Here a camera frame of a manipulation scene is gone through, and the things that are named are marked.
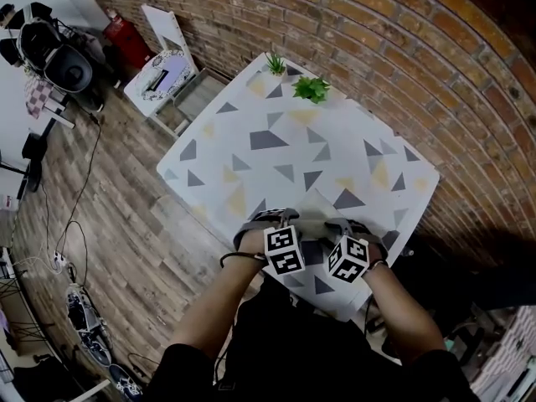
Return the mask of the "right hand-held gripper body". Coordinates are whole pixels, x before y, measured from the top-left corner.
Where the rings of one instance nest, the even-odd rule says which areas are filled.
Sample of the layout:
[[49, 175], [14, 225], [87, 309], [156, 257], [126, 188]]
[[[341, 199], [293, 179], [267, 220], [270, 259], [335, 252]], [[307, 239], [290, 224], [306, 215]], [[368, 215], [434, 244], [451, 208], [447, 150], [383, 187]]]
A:
[[330, 219], [325, 226], [338, 236], [331, 253], [327, 257], [327, 273], [353, 284], [377, 262], [386, 264], [388, 251], [382, 240], [372, 234], [364, 225], [344, 218]]

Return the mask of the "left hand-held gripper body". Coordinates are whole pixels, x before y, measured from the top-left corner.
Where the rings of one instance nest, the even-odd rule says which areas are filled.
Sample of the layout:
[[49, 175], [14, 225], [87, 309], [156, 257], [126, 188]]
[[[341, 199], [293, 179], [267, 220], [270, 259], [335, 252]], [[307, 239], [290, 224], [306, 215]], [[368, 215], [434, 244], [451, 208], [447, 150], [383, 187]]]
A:
[[[300, 217], [295, 209], [268, 209], [260, 211], [243, 224], [234, 236], [233, 245], [238, 255], [271, 266], [278, 276], [303, 271], [304, 260], [300, 248], [299, 231], [294, 223]], [[262, 251], [243, 251], [240, 247], [249, 232], [261, 231]]]

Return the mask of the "grey cloth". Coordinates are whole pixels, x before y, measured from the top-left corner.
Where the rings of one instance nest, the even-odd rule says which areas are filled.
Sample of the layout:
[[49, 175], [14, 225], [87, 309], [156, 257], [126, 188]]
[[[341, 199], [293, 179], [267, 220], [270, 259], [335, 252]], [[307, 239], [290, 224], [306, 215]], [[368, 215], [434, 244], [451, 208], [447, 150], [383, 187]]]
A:
[[292, 223], [302, 232], [306, 240], [327, 240], [334, 246], [343, 235], [358, 236], [384, 247], [383, 241], [363, 223], [344, 217], [315, 188], [308, 191], [294, 207], [299, 217]]

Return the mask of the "person's left forearm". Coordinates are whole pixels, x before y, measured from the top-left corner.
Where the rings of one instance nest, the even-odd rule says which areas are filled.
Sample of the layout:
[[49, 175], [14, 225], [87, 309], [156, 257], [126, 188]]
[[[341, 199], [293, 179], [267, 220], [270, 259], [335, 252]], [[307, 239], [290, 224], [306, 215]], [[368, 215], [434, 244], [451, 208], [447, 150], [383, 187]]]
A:
[[215, 360], [234, 323], [242, 297], [262, 267], [260, 261], [242, 255], [224, 259], [219, 274], [184, 313], [170, 343], [196, 348]]

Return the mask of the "person's right forearm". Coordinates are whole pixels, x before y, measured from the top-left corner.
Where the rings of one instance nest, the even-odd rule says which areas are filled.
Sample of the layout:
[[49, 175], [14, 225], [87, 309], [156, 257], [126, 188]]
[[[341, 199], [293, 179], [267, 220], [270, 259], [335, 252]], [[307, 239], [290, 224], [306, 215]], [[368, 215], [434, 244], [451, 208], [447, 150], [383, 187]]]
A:
[[372, 291], [401, 363], [446, 350], [440, 329], [430, 314], [405, 290], [393, 271], [381, 260], [374, 262], [363, 279]]

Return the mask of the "person's black clothing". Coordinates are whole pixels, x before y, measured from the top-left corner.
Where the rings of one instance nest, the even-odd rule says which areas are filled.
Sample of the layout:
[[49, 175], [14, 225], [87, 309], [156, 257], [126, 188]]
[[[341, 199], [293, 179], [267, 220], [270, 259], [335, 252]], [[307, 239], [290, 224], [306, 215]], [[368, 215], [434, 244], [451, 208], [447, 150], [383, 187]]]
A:
[[399, 366], [354, 322], [294, 307], [270, 278], [240, 306], [218, 381], [214, 369], [200, 350], [172, 345], [142, 402], [480, 402], [452, 353]]

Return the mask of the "table with triangle-patterned cloth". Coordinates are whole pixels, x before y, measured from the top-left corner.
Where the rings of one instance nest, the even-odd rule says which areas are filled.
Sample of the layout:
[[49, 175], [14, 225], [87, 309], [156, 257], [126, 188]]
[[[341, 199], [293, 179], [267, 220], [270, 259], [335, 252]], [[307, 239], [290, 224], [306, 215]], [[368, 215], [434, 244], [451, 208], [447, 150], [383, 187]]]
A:
[[335, 88], [314, 104], [294, 97], [307, 71], [273, 75], [264, 55], [195, 118], [157, 165], [168, 186], [231, 241], [255, 214], [293, 208], [314, 188], [365, 224], [396, 261], [430, 202], [435, 167]]

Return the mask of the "pink checkered cloth table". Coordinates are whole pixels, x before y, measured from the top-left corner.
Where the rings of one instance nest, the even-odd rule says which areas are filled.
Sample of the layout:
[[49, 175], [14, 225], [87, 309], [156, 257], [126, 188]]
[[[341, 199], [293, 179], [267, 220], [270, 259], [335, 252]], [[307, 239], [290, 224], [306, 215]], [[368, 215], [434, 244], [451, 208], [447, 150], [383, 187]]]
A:
[[480, 402], [501, 402], [536, 356], [536, 307], [520, 307], [471, 383]]
[[69, 129], [75, 127], [73, 122], [63, 117], [68, 96], [47, 80], [28, 77], [24, 86], [24, 97], [27, 113], [34, 119], [49, 116]]

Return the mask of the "spiky green potted plant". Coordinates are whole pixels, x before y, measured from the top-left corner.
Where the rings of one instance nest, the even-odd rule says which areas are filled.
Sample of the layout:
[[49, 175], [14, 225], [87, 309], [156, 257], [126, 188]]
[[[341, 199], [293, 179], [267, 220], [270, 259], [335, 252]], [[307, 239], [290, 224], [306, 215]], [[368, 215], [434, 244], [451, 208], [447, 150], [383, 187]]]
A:
[[278, 77], [282, 77], [286, 73], [286, 64], [283, 58], [277, 53], [265, 53], [266, 64], [269, 71]]

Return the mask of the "black remote control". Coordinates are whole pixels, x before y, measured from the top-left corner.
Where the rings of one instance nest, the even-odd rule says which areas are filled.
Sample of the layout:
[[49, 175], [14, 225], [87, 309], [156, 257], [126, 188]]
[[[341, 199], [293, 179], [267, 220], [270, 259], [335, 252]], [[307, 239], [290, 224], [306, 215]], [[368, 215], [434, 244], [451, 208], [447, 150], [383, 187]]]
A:
[[151, 91], [162, 90], [163, 87], [161, 87], [160, 84], [165, 82], [165, 79], [167, 78], [167, 76], [168, 76], [167, 70], [159, 70], [154, 76], [154, 78], [152, 79], [147, 89]]

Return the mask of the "patterned chair cushion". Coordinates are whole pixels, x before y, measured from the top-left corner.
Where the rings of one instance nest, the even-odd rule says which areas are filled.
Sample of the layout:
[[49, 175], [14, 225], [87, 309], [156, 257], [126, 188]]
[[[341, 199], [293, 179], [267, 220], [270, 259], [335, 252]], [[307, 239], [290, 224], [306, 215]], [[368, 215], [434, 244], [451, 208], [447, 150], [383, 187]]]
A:
[[[167, 70], [168, 76], [161, 83], [162, 90], [151, 91], [147, 87], [159, 70]], [[145, 101], [157, 101], [168, 98], [176, 92], [192, 74], [192, 67], [183, 51], [166, 50], [148, 61], [134, 79], [136, 96]]]

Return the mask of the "black standing fan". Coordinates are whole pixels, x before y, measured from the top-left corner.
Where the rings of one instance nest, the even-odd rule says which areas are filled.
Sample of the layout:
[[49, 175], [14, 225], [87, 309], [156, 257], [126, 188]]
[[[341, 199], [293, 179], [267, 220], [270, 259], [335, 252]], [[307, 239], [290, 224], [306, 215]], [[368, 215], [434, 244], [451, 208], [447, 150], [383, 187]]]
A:
[[26, 191], [35, 193], [39, 189], [42, 180], [41, 159], [31, 159], [23, 171], [4, 162], [2, 153], [0, 152], [0, 168], [23, 176], [21, 186], [18, 190], [18, 199], [21, 199]]

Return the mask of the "red gas cylinder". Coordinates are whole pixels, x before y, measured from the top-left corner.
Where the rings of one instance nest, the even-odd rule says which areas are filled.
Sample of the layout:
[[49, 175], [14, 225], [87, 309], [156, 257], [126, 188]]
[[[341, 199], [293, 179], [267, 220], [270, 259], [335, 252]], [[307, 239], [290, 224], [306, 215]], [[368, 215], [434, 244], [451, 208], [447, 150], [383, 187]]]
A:
[[134, 24], [124, 19], [114, 9], [106, 9], [110, 22], [104, 29], [105, 37], [121, 52], [122, 58], [130, 65], [142, 69], [155, 54], [148, 47]]

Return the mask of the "small black box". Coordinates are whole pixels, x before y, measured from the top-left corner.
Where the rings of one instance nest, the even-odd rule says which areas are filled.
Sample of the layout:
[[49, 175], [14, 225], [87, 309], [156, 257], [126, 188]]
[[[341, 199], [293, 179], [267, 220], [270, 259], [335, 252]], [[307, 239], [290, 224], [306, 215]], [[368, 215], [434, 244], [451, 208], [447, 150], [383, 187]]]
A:
[[22, 157], [30, 161], [42, 161], [47, 152], [48, 143], [46, 136], [30, 133], [23, 145]]

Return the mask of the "black metal rack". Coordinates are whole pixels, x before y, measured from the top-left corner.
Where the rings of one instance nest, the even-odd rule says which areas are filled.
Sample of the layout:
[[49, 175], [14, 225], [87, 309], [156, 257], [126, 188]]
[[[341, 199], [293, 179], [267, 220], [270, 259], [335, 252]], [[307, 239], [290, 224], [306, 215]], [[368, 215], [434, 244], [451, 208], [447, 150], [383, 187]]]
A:
[[20, 281], [23, 275], [24, 271], [15, 271], [0, 260], [0, 327], [17, 354], [22, 354], [29, 344], [48, 342]]

